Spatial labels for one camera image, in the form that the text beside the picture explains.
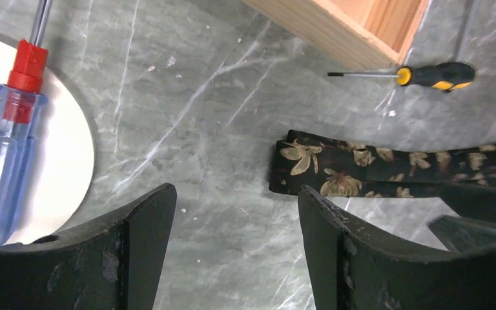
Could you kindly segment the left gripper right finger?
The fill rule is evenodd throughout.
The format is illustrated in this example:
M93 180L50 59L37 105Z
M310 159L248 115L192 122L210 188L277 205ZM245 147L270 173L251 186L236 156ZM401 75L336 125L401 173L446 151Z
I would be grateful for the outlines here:
M496 309L496 244L460 253L417 244L308 186L298 210L318 309Z

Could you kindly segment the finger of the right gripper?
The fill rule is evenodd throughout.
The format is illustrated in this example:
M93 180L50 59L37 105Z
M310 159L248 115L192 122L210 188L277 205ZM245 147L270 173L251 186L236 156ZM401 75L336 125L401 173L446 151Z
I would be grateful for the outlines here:
M438 188L438 197L459 216L496 223L496 188L451 183Z
M428 227L449 251L456 253L496 244L496 223L444 215Z

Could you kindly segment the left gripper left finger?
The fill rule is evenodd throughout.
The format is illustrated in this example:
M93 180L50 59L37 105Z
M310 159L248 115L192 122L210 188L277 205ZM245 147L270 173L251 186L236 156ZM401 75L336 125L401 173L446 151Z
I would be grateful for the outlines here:
M164 183L81 225L0 247L0 309L152 309L176 200Z

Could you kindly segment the black gold patterned tie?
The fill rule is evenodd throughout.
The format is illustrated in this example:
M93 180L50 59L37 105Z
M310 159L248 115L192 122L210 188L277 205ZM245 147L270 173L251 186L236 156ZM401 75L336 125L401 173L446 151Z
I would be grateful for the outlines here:
M296 196L429 198L444 183L496 187L496 144L404 152L290 130L277 141L269 190Z

